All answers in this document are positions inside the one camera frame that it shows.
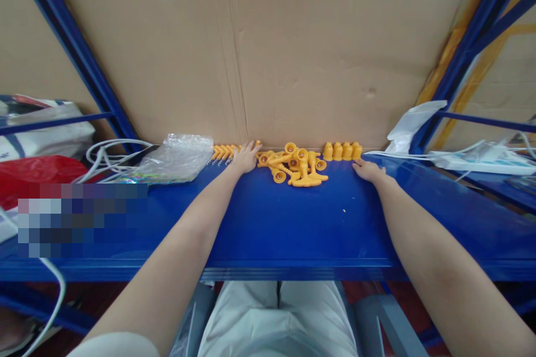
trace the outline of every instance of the white plastic bag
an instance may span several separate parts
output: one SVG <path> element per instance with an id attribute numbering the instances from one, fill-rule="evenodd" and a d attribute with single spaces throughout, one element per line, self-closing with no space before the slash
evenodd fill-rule
<path id="1" fill-rule="evenodd" d="M 214 153 L 214 140 L 190 134 L 168 134 L 160 148 L 115 182 L 174 184 L 192 181 Z"/>
<path id="2" fill-rule="evenodd" d="M 447 105 L 446 100 L 433 100 L 409 109 L 400 118 L 387 139 L 391 141 L 385 152 L 408 153 L 413 135 L 435 112 Z"/>
<path id="3" fill-rule="evenodd" d="M 36 100 L 51 107 L 9 117 L 4 120 L 4 123 L 8 126 L 20 126 L 82 115 L 72 102 L 58 104 L 54 100 Z M 95 129 L 90 123 L 81 122 L 0 136 L 0 161 L 45 155 L 62 155 L 80 159 L 92 144 L 94 132 Z"/>

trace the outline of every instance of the clear plastic bag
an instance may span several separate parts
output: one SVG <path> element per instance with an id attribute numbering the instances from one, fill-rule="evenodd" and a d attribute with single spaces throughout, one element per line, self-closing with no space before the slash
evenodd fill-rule
<path id="1" fill-rule="evenodd" d="M 151 185 L 192 181 L 210 160 L 213 147 L 210 137 L 169 134 L 160 148 L 115 182 Z"/>

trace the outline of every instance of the sleeve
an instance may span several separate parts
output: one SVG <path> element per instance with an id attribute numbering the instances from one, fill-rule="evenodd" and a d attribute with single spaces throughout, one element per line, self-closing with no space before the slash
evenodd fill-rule
<path id="1" fill-rule="evenodd" d="M 80 344 L 67 357 L 160 357 L 146 337 L 130 332 L 104 334 Z"/>

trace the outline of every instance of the left hand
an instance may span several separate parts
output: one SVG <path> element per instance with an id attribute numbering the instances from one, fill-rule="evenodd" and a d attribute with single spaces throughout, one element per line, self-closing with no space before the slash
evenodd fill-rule
<path id="1" fill-rule="evenodd" d="M 255 141 L 251 141 L 249 144 L 246 142 L 242 145 L 242 149 L 239 151 L 238 148 L 234 149 L 233 161 L 229 167 L 237 169 L 240 174 L 249 173 L 255 168 L 257 164 L 257 152 L 262 148 L 262 144 L 253 148 Z"/>

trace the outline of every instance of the forearm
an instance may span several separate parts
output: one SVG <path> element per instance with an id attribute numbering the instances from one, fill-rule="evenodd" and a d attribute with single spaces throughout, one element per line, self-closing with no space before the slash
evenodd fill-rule
<path id="1" fill-rule="evenodd" d="M 195 198 L 85 340 L 133 332 L 169 353 L 241 175 L 230 165 Z"/>
<path id="2" fill-rule="evenodd" d="M 397 255 L 452 354 L 534 354 L 536 337 L 448 230 L 393 178 L 375 186 Z"/>

